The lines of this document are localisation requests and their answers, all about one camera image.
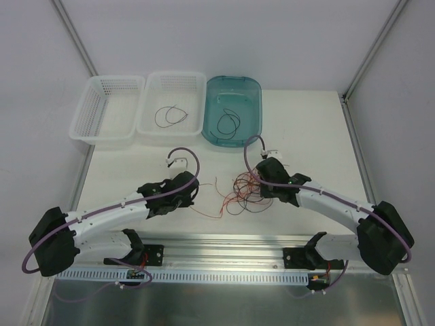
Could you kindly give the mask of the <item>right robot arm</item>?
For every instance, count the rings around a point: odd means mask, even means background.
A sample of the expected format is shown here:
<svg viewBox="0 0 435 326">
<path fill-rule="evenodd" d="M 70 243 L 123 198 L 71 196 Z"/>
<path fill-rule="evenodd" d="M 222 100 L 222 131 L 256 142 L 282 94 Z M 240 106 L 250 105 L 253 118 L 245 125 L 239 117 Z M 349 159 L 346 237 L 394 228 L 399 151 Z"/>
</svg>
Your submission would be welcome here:
<svg viewBox="0 0 435 326">
<path fill-rule="evenodd" d="M 350 230 L 345 235 L 316 233 L 291 256 L 299 268 L 314 270 L 329 261 L 354 260 L 389 275 L 408 261 L 415 241 L 392 204 L 371 204 L 336 194 L 306 175 L 289 175 L 274 157 L 263 159 L 256 170 L 263 198 L 314 211 Z"/>
</svg>

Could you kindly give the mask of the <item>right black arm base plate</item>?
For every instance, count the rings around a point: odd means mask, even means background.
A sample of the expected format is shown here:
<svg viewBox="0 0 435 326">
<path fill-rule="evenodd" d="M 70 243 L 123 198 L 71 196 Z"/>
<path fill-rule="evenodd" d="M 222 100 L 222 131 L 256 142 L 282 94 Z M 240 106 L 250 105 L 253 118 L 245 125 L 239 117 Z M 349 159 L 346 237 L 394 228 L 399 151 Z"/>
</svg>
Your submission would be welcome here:
<svg viewBox="0 0 435 326">
<path fill-rule="evenodd" d="M 305 249 L 302 247 L 287 247 L 282 249 L 285 269 L 307 269 Z"/>
</svg>

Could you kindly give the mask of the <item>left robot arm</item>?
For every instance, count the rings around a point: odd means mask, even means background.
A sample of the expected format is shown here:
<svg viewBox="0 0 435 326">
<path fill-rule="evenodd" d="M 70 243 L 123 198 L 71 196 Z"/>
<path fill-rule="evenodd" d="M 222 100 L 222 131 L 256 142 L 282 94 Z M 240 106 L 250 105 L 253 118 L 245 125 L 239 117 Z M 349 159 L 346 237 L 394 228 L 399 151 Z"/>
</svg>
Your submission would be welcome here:
<svg viewBox="0 0 435 326">
<path fill-rule="evenodd" d="M 146 183 L 121 201 L 93 211 L 46 211 L 29 236 L 31 255 L 42 276 L 54 276 L 75 262 L 138 266 L 145 245 L 130 224 L 193 205 L 199 182 L 188 172 Z"/>
</svg>

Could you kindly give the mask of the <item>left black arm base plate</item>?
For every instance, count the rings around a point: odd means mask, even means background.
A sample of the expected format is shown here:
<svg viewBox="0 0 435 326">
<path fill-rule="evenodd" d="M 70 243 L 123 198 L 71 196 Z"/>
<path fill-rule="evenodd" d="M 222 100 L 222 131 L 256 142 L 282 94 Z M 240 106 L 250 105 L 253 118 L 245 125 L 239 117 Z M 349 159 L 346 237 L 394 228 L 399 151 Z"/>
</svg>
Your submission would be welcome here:
<svg viewBox="0 0 435 326">
<path fill-rule="evenodd" d="M 142 252 L 143 267 L 162 266 L 164 258 L 164 245 L 162 244 L 144 244 Z"/>
</svg>

